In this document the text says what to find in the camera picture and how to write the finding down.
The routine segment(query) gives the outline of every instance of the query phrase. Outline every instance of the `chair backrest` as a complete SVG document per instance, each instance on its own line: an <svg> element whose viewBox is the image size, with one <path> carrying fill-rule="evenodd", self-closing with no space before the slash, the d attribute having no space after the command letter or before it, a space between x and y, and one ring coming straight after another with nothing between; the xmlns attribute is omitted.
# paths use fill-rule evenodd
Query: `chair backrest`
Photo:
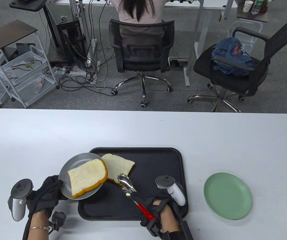
<svg viewBox="0 0 287 240"><path fill-rule="evenodd" d="M118 72L165 72L169 67L169 50L174 44L175 21L130 24L111 19L109 36Z"/></svg>
<svg viewBox="0 0 287 240"><path fill-rule="evenodd" d="M270 60L287 44L287 23L279 29L266 43L263 61Z"/></svg>

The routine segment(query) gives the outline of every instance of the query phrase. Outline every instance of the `bread slice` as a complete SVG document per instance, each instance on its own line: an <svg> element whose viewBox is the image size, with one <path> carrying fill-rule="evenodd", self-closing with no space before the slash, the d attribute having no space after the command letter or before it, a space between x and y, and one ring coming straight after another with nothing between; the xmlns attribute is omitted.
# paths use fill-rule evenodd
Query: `bread slice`
<svg viewBox="0 0 287 240"><path fill-rule="evenodd" d="M118 174L128 175L132 167L135 165L134 161L130 161L110 153L103 155L101 158L107 166L108 179L114 181L116 184L119 184L117 179Z"/></svg>
<svg viewBox="0 0 287 240"><path fill-rule="evenodd" d="M72 197L75 199L104 183L108 177L108 170L102 160L94 159L69 170L68 175Z"/></svg>

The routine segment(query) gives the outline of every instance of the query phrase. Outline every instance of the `water bottle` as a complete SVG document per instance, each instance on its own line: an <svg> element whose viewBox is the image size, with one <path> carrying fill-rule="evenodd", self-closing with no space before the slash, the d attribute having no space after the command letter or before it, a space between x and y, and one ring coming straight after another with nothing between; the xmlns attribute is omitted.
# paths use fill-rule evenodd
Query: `water bottle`
<svg viewBox="0 0 287 240"><path fill-rule="evenodd" d="M42 85L44 83L44 77L41 76L38 79L36 79L33 83L32 83L32 91L35 94L38 94L42 88Z"/></svg>
<svg viewBox="0 0 287 240"><path fill-rule="evenodd" d="M264 0L256 0L254 5L252 6L251 13L258 14L259 10L261 9L261 5L263 4Z"/></svg>

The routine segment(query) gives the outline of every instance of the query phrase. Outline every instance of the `gray plate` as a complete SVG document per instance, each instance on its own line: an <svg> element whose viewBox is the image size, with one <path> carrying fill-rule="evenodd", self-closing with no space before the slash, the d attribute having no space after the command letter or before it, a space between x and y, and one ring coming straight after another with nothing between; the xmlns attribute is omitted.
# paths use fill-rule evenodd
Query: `gray plate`
<svg viewBox="0 0 287 240"><path fill-rule="evenodd" d="M63 181L63 186L61 188L61 192L63 195L65 195L67 198L72 199L72 200L81 200L81 199L86 199L90 197L91 195L95 194L99 188L102 186L102 184L99 185L99 187L95 188L94 190L91 190L89 192L84 193L83 195L73 198L72 193L71 193L71 182L70 182L70 177L68 175L68 171L79 167L83 165L84 163L88 161L92 161L94 159L101 159L98 155L94 153L80 153L71 159L69 159L61 168L61 171L59 173L59 179Z"/></svg>

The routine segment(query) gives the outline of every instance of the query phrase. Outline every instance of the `white vr controller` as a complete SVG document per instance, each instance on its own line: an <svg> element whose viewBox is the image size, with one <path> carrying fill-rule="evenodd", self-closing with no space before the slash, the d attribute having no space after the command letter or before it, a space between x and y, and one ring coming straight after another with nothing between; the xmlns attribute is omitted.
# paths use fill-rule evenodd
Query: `white vr controller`
<svg viewBox="0 0 287 240"><path fill-rule="evenodd" d="M32 192L32 181L22 179L11 189L11 195L8 200L8 206L14 221L19 222L26 213L27 196Z"/></svg>
<svg viewBox="0 0 287 240"><path fill-rule="evenodd" d="M159 176L155 180L159 189L167 190L179 206L186 204L183 187L171 176Z"/></svg>

